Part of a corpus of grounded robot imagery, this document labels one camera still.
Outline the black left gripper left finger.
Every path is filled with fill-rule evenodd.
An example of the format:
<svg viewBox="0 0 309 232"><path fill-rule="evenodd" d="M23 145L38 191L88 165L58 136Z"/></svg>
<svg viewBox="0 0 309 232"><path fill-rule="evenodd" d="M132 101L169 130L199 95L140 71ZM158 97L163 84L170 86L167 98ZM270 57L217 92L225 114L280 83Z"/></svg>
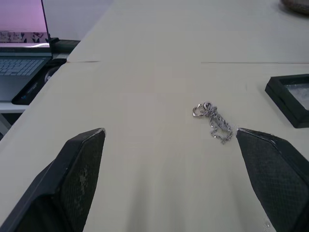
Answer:
<svg viewBox="0 0 309 232"><path fill-rule="evenodd" d="M0 227L2 232L81 232L97 187L106 131L66 141L31 182Z"/></svg>

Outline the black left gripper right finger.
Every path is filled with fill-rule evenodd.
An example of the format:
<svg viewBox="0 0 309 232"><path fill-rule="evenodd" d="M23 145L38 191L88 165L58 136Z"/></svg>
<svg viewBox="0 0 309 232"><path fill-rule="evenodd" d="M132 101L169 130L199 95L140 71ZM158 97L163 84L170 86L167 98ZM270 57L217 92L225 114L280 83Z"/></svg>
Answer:
<svg viewBox="0 0 309 232"><path fill-rule="evenodd" d="M278 232L309 230L309 162L287 140L261 131L237 130L251 186Z"/></svg>

